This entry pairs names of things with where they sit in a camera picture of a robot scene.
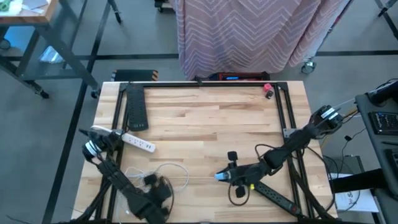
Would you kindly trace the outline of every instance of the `red object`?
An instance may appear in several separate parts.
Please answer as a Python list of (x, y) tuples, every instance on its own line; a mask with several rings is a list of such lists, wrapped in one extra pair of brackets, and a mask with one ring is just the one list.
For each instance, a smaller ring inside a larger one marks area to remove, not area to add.
[(268, 90), (270, 90), (270, 89), (272, 89), (271, 84), (269, 84), (269, 83), (264, 84), (264, 88), (263, 88), (264, 92), (268, 92)]

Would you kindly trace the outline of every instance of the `metal bracket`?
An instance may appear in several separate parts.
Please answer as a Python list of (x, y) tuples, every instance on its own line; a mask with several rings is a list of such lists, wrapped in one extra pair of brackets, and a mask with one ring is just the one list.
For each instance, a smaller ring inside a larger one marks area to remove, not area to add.
[(291, 134), (293, 134), (293, 132), (295, 132), (297, 130), (297, 128), (284, 128), (283, 129), (283, 134), (285, 138), (289, 138)]

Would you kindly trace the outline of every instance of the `black metal frame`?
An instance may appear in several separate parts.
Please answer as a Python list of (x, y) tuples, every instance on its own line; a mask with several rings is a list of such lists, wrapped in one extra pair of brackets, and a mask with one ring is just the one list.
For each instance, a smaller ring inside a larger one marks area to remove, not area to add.
[[(280, 91), (284, 91), (285, 95), (285, 101), (286, 101), (286, 108), (289, 116), (289, 123), (291, 128), (296, 128), (295, 124), (295, 118), (294, 118), (294, 112), (293, 112), (293, 107), (292, 107), (292, 102), (290, 99), (289, 95), (289, 87), (286, 82), (136, 82), (140, 83), (144, 87), (227, 87), (227, 86), (240, 86), (240, 87), (245, 87), (245, 86), (258, 86), (262, 87), (266, 83), (270, 83), (272, 87), (274, 87), (275, 90), (275, 100), (277, 103), (277, 109), (279, 113), (279, 121), (280, 121), (280, 128), (282, 131), (283, 135), (283, 130), (287, 128), (286, 121), (285, 121), (285, 116), (284, 116), (284, 108), (282, 106), (282, 100), (280, 97)], [(128, 85), (128, 83), (121, 83), (119, 87), (119, 93), (118, 93), (118, 98), (116, 100), (116, 108), (114, 112), (114, 117), (113, 117), (113, 123), (112, 123), (112, 128), (117, 129), (118, 121), (119, 121), (119, 114), (120, 114), (120, 109), (121, 109), (121, 103), (122, 103), (122, 98), (124, 94), (124, 89)], [(122, 122), (122, 128), (125, 129), (127, 126), (127, 107), (124, 111), (124, 117), (123, 117), (123, 122)], [(119, 149), (117, 150), (117, 155), (116, 155), (116, 163), (118, 167), (120, 168), (121, 165), (121, 160), (123, 157), (123, 147), (124, 144), (122, 143), (119, 146)], [(304, 167), (304, 162), (303, 162), (303, 157), (301, 151), (297, 151), (297, 160), (298, 160), (298, 166), (300, 169), (300, 175), (302, 177), (302, 180), (304, 181), (305, 185), (308, 186), (308, 180), (307, 180), (307, 173), (305, 171)], [(292, 169), (295, 169), (293, 160), (292, 158), (288, 158), (287, 160), (288, 163), (288, 168), (289, 168), (289, 173), (291, 173)], [(105, 184), (106, 179), (103, 177), (101, 181), (101, 187)], [(298, 205), (298, 207), (301, 209), (301, 204), (300, 204), (300, 196), (297, 188), (296, 181), (294, 181), (293, 177), (290, 175), (290, 182), (292, 184), (292, 191), (293, 191), (293, 196), (294, 196), (294, 202)], [(103, 198), (102, 201), (99, 203), (96, 213), (95, 213), (95, 221), (99, 221), (99, 223), (109, 223), (106, 221), (112, 221), (113, 219), (113, 213), (114, 213), (114, 206), (116, 202), (116, 189), (112, 187), (111, 190), (111, 195), (110, 195), (110, 200), (109, 200), (109, 206), (108, 206), (108, 211), (107, 211), (107, 216), (106, 219), (101, 219), (102, 217), (102, 211), (103, 211)], [(307, 200), (307, 211), (308, 211), (308, 216), (310, 218), (313, 218), (313, 207), (311, 203)]]

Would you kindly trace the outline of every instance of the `striped fabric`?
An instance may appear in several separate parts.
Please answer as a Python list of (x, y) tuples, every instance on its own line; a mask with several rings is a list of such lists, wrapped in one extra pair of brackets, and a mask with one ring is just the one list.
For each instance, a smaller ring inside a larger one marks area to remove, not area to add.
[(188, 80), (216, 72), (276, 73), (303, 60), (343, 0), (170, 0)]

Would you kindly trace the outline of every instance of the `white power strip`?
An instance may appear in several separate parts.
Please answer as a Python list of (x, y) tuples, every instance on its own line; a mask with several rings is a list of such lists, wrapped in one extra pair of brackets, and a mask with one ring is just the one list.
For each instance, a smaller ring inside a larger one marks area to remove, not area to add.
[[(98, 125), (93, 125), (91, 127), (91, 129), (102, 130), (102, 131), (106, 131), (106, 132), (109, 132), (109, 133), (112, 132), (112, 130), (110, 130), (108, 128), (104, 128), (102, 126), (98, 126)], [(145, 140), (142, 140), (140, 138), (137, 138), (137, 137), (135, 137), (135, 136), (133, 136), (131, 134), (128, 134), (128, 133), (124, 133), (122, 135), (122, 140), (125, 143), (128, 143), (128, 144), (130, 144), (132, 146), (136, 146), (136, 147), (138, 147), (140, 149), (143, 149), (143, 150), (145, 150), (147, 152), (153, 153), (155, 151), (155, 149), (156, 149), (156, 146), (154, 144), (152, 144), (150, 142), (147, 142)]]

